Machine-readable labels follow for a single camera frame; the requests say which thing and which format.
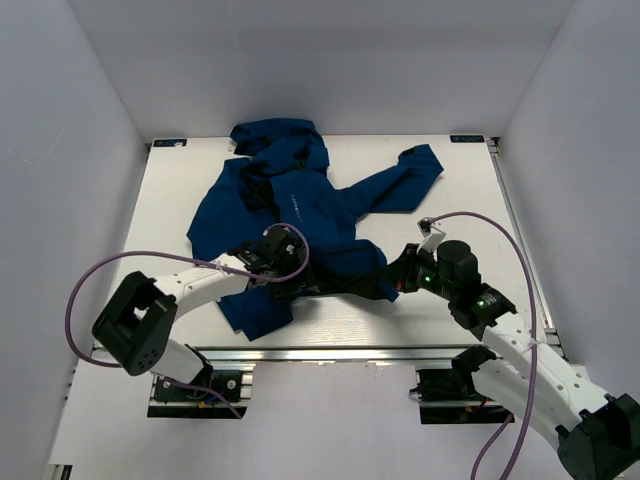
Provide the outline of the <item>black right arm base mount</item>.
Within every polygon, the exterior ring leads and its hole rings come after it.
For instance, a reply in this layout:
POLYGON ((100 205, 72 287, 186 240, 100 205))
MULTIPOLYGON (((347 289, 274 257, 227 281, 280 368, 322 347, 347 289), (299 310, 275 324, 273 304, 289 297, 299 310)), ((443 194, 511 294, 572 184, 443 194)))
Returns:
POLYGON ((420 423, 487 425, 506 420, 510 412, 480 394, 472 381, 472 373, 497 359, 487 347, 475 345, 454 357, 449 368, 419 369, 409 396, 419 404, 420 423))

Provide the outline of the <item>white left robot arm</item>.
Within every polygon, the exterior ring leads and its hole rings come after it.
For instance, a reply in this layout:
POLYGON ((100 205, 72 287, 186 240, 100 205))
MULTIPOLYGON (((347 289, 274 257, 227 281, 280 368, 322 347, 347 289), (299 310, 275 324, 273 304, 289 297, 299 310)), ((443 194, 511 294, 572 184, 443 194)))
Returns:
POLYGON ((92 334, 129 375, 152 373, 188 398, 210 395, 213 368, 196 349, 170 338, 174 323, 213 301, 256 290, 297 294, 314 285, 310 247, 295 227, 276 224, 263 236, 212 261, 156 278, 124 277, 92 334))

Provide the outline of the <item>blue zip-up jacket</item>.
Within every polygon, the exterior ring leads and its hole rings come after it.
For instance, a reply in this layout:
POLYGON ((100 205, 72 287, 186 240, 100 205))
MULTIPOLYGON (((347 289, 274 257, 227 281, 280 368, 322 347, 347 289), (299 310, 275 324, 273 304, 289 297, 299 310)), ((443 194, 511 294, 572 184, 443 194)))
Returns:
POLYGON ((338 189, 328 179, 328 150, 309 120, 242 123, 230 137, 235 156, 225 161, 186 233, 194 258, 212 261, 284 222, 309 243, 318 294, 397 299, 395 286, 379 276, 385 255, 357 238, 356 225, 371 213, 417 209, 444 171, 429 145, 405 150, 394 166, 338 189))

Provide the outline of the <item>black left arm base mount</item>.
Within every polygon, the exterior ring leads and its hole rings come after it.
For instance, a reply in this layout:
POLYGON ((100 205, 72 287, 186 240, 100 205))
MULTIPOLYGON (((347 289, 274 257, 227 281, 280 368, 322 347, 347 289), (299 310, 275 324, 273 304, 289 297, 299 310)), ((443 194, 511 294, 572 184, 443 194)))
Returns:
POLYGON ((176 386, 153 374, 147 405, 151 419, 239 420, 249 406, 254 363, 210 359, 212 371, 201 389, 176 386))

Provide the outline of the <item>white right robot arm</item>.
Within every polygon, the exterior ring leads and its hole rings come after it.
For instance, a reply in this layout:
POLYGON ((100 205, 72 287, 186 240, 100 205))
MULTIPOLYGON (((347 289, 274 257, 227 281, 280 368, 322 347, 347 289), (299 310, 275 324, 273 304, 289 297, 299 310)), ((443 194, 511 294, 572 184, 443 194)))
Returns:
POLYGON ((544 438, 574 479, 614 479, 639 460, 639 404, 614 397, 538 342, 514 304, 481 279, 468 244, 409 244, 383 277, 448 303, 478 345, 454 358, 453 390, 494 400, 544 438))

